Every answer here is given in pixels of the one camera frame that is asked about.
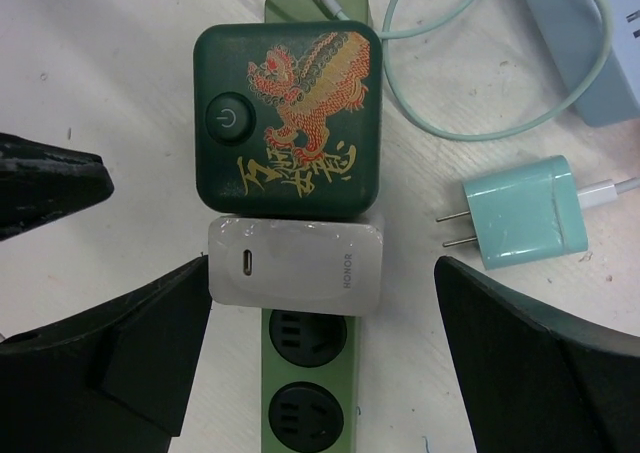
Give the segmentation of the teal single port charger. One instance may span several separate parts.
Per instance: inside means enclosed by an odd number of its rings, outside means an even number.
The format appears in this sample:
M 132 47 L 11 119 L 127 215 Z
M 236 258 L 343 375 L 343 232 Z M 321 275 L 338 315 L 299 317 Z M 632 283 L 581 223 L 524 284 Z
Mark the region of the teal single port charger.
M 568 160 L 552 156 L 462 183 L 474 234 L 448 241 L 479 247 L 487 270 L 581 253 L 588 236 Z

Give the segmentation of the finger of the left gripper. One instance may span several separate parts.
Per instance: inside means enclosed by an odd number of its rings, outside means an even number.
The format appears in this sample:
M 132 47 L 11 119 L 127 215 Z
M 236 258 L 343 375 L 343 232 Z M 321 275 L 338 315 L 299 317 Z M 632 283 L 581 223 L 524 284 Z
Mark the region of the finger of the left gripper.
M 107 200 L 114 185 L 100 156 L 1 135 L 1 239 Z

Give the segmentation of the light blue power strip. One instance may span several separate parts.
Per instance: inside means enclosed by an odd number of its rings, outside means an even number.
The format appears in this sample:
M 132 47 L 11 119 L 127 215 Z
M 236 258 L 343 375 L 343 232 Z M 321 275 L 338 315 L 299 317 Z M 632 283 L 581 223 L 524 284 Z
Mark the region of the light blue power strip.
M 526 0 L 565 87 L 574 89 L 600 53 L 603 32 L 594 0 Z M 639 0 L 608 0 L 611 53 L 598 77 L 575 102 L 591 127 L 639 117 Z

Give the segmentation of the green power strip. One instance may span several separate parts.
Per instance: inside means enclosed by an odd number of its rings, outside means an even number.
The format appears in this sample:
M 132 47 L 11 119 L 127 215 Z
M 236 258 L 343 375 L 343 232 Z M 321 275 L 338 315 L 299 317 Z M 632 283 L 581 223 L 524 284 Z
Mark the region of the green power strip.
M 321 100 L 302 125 L 308 144 L 276 156 L 300 203 L 286 220 L 349 222 L 377 197 L 381 79 L 351 75 L 357 119 Z M 356 445 L 360 317 L 264 309 L 265 452 L 351 452 Z

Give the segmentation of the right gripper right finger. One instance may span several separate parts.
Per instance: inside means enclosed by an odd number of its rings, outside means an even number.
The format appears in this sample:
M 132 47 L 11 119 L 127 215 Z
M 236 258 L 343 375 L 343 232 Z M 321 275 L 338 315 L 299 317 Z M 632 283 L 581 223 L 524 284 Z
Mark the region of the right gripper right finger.
M 434 279 L 477 451 L 638 451 L 638 337 L 449 256 Z

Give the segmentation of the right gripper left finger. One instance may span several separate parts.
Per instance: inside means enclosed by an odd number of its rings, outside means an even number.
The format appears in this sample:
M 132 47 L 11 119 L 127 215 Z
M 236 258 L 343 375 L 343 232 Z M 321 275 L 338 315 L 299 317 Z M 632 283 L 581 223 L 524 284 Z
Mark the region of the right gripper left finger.
M 206 257 L 1 343 L 4 452 L 166 452 L 211 311 Z

